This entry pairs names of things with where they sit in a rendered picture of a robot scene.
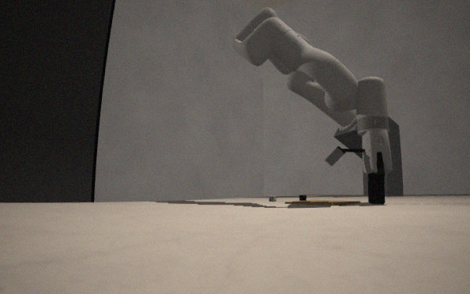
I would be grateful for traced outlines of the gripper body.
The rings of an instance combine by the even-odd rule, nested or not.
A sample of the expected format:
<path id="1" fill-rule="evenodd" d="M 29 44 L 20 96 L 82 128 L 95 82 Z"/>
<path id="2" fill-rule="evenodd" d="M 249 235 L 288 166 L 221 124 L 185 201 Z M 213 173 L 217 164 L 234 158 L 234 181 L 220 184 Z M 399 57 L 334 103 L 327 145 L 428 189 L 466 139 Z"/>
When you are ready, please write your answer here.
<path id="1" fill-rule="evenodd" d="M 389 129 L 386 128 L 372 128 L 358 131 L 358 135 L 362 136 L 362 146 L 363 149 L 365 149 L 365 152 L 363 152 L 364 173 L 370 174 L 373 172 L 378 172 L 377 152 L 382 152 L 385 173 L 392 171 L 392 159 L 388 133 Z"/>

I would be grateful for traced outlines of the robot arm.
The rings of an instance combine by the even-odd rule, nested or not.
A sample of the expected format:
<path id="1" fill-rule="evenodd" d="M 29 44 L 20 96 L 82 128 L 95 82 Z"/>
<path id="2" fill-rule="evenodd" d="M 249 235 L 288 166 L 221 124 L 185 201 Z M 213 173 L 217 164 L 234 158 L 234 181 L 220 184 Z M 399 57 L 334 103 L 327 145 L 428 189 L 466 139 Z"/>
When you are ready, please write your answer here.
<path id="1" fill-rule="evenodd" d="M 287 87 L 340 124 L 339 130 L 348 130 L 356 121 L 358 131 L 389 129 L 385 82 L 379 77 L 357 81 L 340 61 L 314 48 L 273 9 L 260 10 L 231 44 L 251 64 L 260 66 L 268 59 L 282 74 L 289 74 Z"/>

